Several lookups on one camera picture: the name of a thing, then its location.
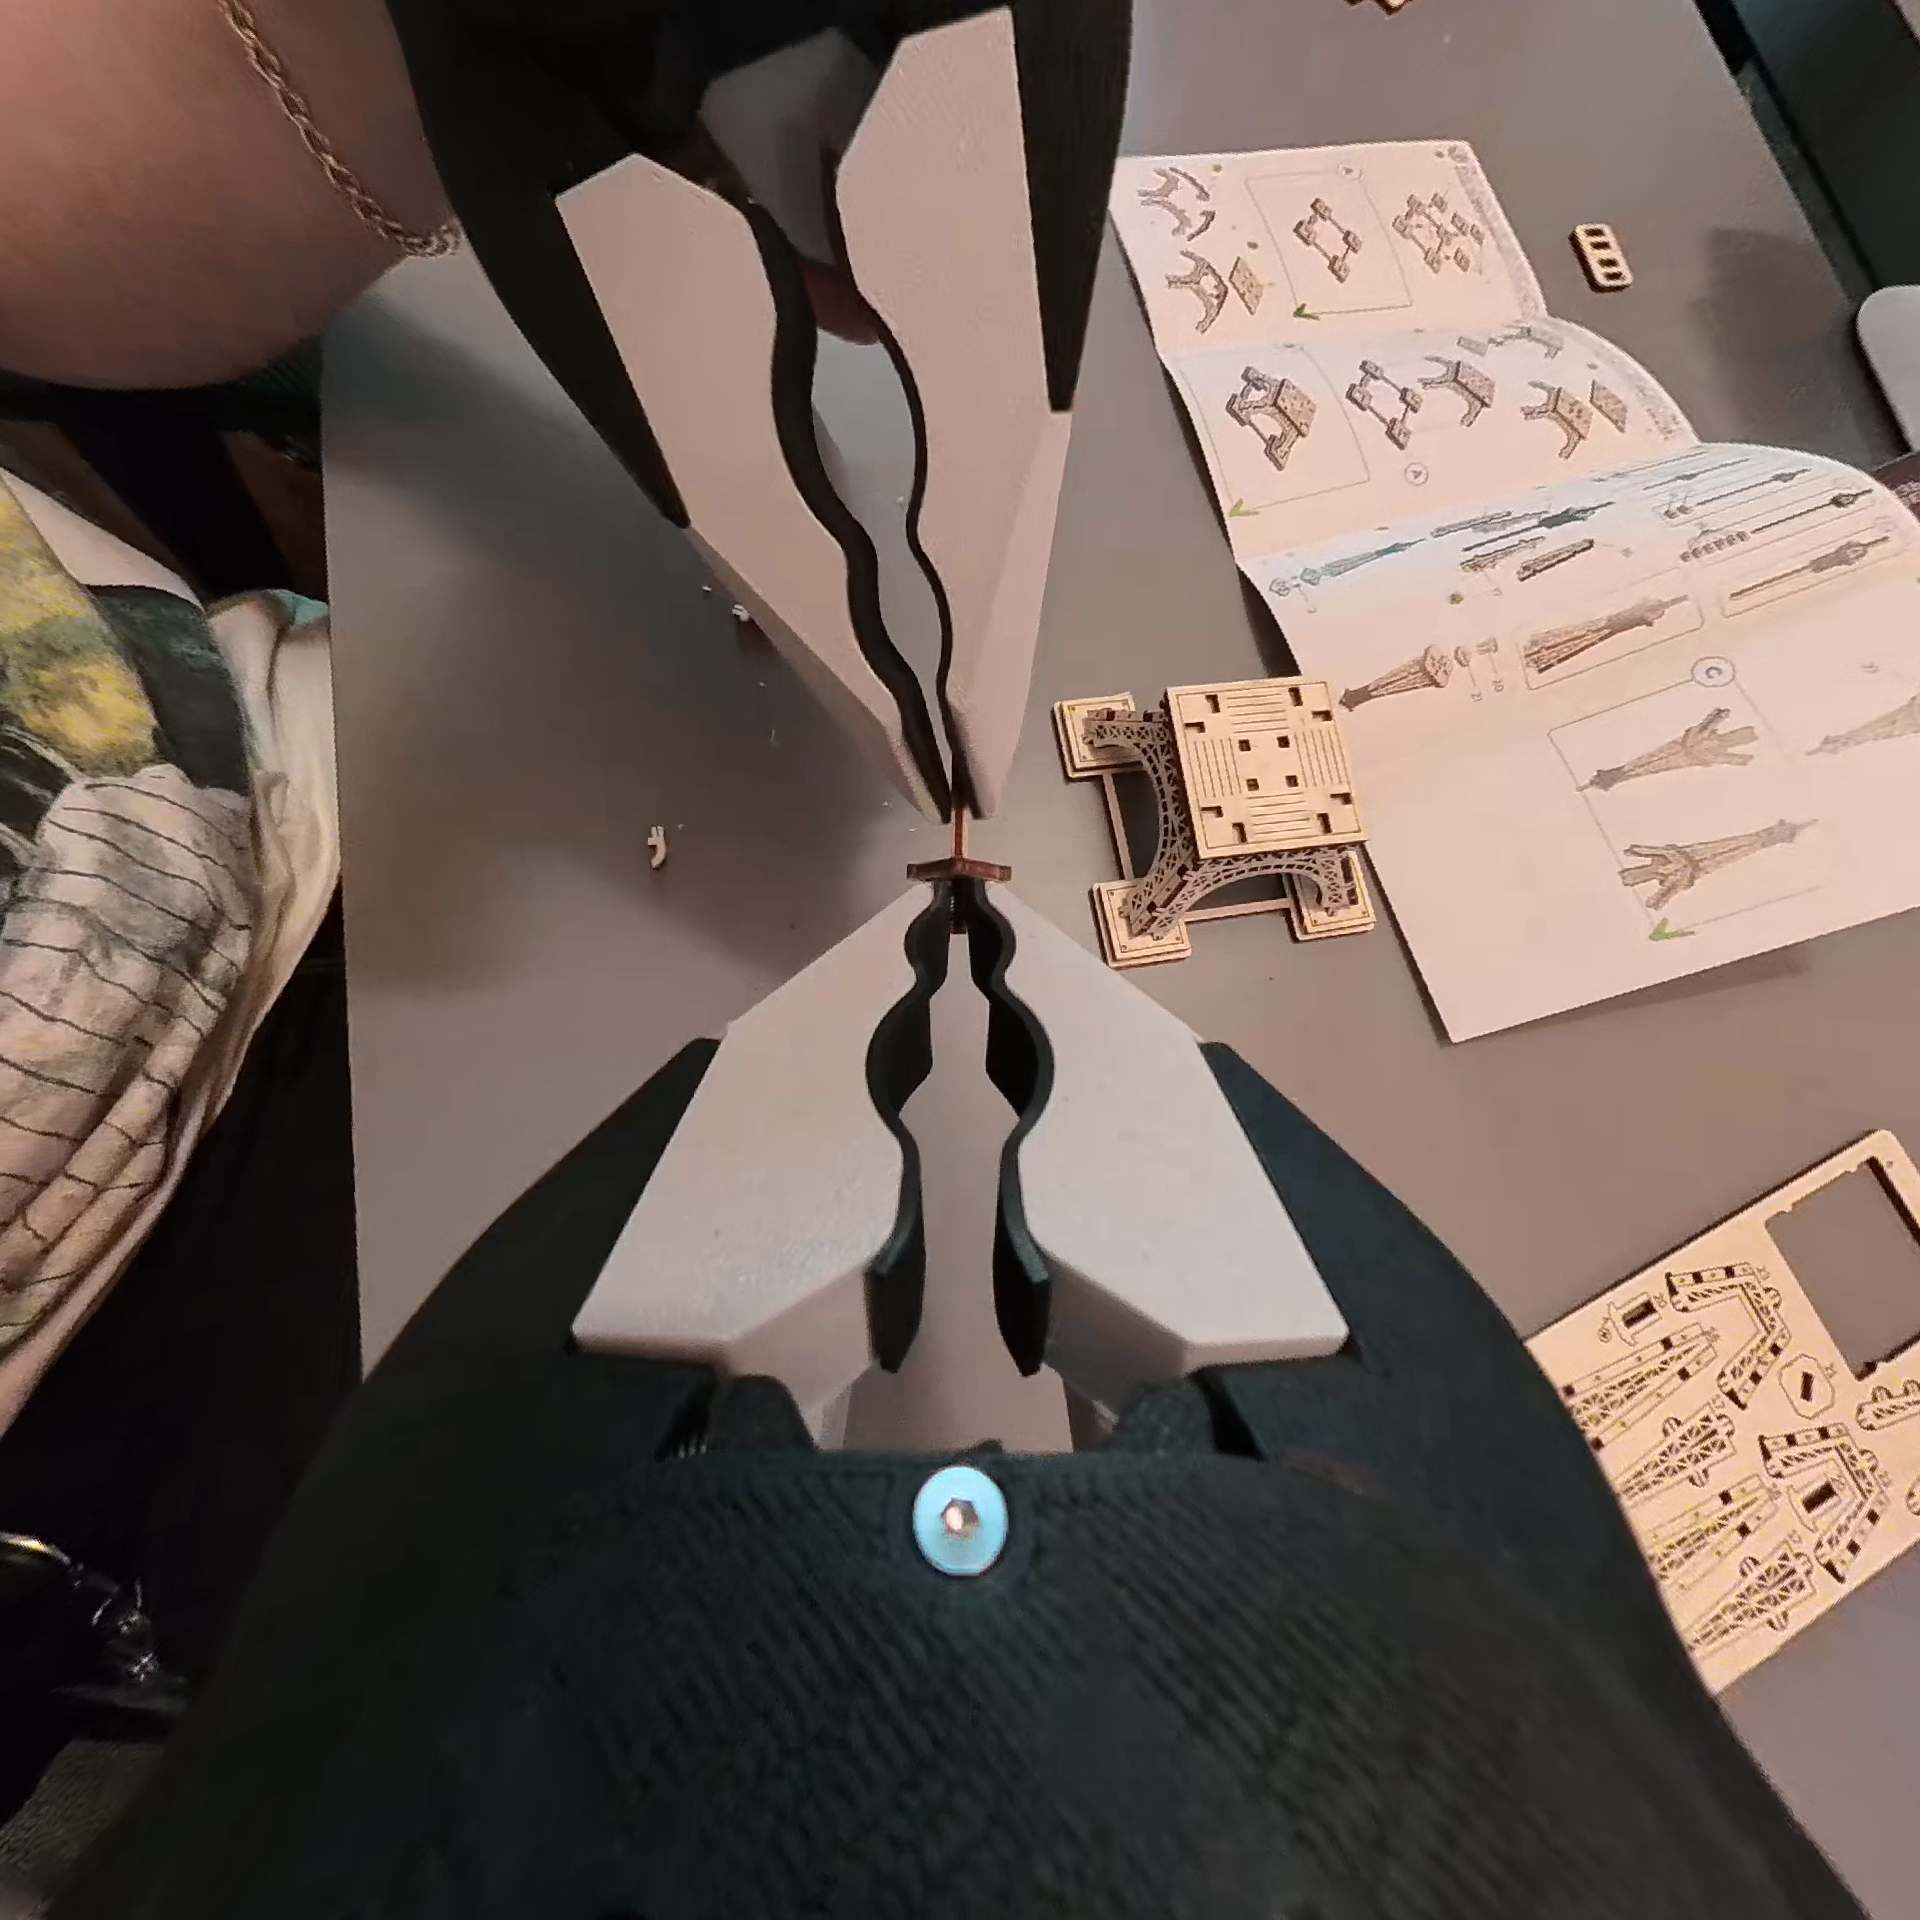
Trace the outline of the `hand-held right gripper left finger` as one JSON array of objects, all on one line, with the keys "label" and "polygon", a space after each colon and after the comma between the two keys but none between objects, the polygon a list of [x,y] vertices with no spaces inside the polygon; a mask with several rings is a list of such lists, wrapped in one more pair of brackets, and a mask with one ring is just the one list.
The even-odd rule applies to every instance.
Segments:
[{"label": "hand-held right gripper left finger", "polygon": [[953,886],[915,886],[736,1018],[571,1324],[587,1354],[780,1382],[835,1450],[921,1326],[921,1153]]}]

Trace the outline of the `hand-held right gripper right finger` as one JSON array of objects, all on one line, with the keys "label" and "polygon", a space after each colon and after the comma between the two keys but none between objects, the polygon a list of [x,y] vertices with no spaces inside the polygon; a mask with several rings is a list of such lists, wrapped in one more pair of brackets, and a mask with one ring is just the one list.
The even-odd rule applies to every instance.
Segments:
[{"label": "hand-held right gripper right finger", "polygon": [[1019,1375],[1088,1450],[1218,1364],[1325,1359],[1349,1324],[1187,1023],[1008,890],[971,890],[1000,1153],[993,1295]]}]

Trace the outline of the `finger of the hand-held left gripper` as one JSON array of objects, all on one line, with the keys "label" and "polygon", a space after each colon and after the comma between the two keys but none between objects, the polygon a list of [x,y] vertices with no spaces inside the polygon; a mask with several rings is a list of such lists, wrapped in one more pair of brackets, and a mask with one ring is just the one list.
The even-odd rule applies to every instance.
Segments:
[{"label": "finger of the hand-held left gripper", "polygon": [[918,403],[950,742],[978,818],[1024,730],[1072,418],[1049,406],[1013,11],[899,41],[835,175],[857,290]]},{"label": "finger of the hand-held left gripper", "polygon": [[817,433],[820,332],[800,254],[765,209],[640,156],[571,187],[560,217],[688,537],[896,791],[944,824],[941,738]]}]

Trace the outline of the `person's left forearm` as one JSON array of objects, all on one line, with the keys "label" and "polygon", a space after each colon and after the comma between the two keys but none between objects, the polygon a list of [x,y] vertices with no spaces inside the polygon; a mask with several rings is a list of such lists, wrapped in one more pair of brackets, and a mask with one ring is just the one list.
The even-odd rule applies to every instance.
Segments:
[{"label": "person's left forearm", "polygon": [[8,372],[227,382],[451,235],[386,4],[3,4]]}]

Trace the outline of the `grey desk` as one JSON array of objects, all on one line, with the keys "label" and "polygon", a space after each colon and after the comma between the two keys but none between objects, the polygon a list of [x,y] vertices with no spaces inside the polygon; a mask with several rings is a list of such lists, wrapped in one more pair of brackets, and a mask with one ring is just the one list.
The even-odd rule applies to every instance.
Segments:
[{"label": "grey desk", "polygon": [[[1467,137],[1560,318],[1710,442],[1878,466],[1856,296],[1693,4],[1136,4],[1128,153]],[[1617,228],[1598,296],[1569,242]],[[685,1041],[872,913],[928,841],[704,587],[467,257],[395,270],[326,340],[364,1344]],[[1109,233],[1010,798],[978,841],[1093,947],[1109,862],[1049,704],[1278,665]],[[645,835],[670,860],[650,871]],[[1066,1443],[980,1263],[1006,1110],[966,970],[934,1003],[928,1312],[859,1447]],[[1438,1032],[1392,922],[1202,928],[1136,976],[1368,1166],[1532,1332],[1875,1129],[1915,1160],[1915,916],[1490,1041]],[[1723,1697],[1875,1916],[1915,1916],[1915,1552]]]}]

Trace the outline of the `black flat desk panel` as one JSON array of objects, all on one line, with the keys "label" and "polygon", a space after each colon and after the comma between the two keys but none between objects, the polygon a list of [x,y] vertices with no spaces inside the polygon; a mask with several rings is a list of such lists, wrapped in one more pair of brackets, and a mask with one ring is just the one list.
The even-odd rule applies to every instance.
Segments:
[{"label": "black flat desk panel", "polygon": [[1877,286],[1918,281],[1918,36],[1898,2],[1737,2],[1754,56]]}]

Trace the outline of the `wooden tower base model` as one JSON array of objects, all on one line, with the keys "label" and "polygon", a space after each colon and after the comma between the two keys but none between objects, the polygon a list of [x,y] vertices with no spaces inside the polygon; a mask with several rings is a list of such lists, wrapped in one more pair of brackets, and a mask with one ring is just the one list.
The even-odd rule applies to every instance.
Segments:
[{"label": "wooden tower base model", "polygon": [[1240,679],[1064,699],[1064,775],[1096,784],[1118,876],[1093,895],[1114,970],[1182,963],[1194,930],[1281,916],[1301,944],[1376,928],[1365,825],[1334,697]]}]

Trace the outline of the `wooden sheet with tower parts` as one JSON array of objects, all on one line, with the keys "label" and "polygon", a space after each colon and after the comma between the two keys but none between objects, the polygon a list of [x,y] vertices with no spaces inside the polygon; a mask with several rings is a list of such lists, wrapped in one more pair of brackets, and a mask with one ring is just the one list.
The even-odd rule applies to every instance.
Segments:
[{"label": "wooden sheet with tower parts", "polygon": [[1716,1697],[1915,1547],[1918,1344],[1854,1368],[1772,1232],[1859,1174],[1915,1230],[1875,1131],[1526,1342]]}]

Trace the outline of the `person in white t-shirt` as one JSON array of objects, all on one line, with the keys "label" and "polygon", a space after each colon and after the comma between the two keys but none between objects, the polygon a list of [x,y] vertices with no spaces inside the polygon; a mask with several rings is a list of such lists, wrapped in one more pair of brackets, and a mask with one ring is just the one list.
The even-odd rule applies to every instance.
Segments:
[{"label": "person in white t-shirt", "polygon": [[330,611],[3,483],[3,1427],[220,1119],[342,868]]}]

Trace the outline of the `folded instruction booklet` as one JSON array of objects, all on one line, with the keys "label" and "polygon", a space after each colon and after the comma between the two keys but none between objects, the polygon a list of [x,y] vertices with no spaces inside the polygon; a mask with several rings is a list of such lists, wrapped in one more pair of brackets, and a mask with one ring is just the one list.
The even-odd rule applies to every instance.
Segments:
[{"label": "folded instruction booklet", "polygon": [[1884,483],[1702,442],[1460,139],[1124,159],[1110,217],[1453,1042],[1915,911]]}]

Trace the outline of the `white stand base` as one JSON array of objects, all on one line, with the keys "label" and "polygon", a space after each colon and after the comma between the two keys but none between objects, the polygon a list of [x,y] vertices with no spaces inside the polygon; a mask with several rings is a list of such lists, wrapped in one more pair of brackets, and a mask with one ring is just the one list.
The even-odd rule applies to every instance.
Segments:
[{"label": "white stand base", "polygon": [[1892,423],[1918,450],[1918,283],[1882,286],[1856,311],[1856,344]]}]

